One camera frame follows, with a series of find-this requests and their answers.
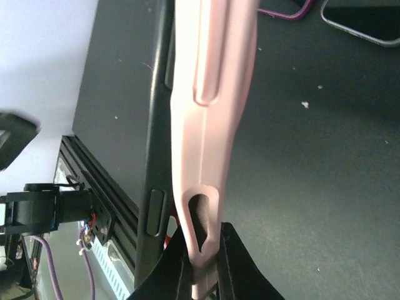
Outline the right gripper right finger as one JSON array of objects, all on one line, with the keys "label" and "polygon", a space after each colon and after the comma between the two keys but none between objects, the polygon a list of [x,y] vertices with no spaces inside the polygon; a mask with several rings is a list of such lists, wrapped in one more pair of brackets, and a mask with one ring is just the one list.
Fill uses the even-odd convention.
[{"label": "right gripper right finger", "polygon": [[258,269],[235,228],[229,222],[221,224],[217,271],[218,299],[275,300],[284,298]]}]

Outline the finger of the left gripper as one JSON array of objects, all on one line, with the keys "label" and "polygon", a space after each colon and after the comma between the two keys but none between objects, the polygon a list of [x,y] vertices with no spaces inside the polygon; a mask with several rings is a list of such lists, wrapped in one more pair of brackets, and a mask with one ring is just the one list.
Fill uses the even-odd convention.
[{"label": "finger of the left gripper", "polygon": [[40,124],[14,111],[1,111],[1,170],[7,169],[38,135]]}]

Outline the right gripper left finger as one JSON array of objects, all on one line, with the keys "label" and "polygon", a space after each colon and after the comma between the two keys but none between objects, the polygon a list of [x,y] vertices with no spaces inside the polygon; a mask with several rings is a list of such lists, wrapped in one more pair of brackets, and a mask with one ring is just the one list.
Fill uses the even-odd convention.
[{"label": "right gripper left finger", "polygon": [[179,227],[150,275],[127,299],[191,299],[191,277],[192,266],[188,258],[184,234]]}]

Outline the pink phone case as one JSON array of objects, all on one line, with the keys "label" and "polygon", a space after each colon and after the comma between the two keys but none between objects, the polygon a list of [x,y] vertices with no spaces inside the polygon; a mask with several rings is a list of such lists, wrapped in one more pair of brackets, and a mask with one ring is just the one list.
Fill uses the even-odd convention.
[{"label": "pink phone case", "polygon": [[192,269],[191,299],[218,281],[221,218],[235,133],[257,49],[257,1],[176,1],[172,191]]}]

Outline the black phone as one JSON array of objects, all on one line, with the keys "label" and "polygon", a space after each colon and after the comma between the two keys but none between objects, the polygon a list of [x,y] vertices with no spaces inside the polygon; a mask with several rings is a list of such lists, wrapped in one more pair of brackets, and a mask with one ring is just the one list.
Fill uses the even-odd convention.
[{"label": "black phone", "polygon": [[299,21],[310,11],[316,0],[264,0],[258,13],[287,21]]}]

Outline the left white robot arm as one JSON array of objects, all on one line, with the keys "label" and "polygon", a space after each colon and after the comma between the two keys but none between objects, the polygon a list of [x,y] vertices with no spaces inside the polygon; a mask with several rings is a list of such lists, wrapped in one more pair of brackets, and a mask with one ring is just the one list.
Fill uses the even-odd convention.
[{"label": "left white robot arm", "polygon": [[[5,171],[38,135],[39,123],[12,111],[1,111],[1,171]],[[62,223],[88,220],[95,194],[80,182],[26,184],[23,192],[1,196],[1,232],[37,235]]]}]

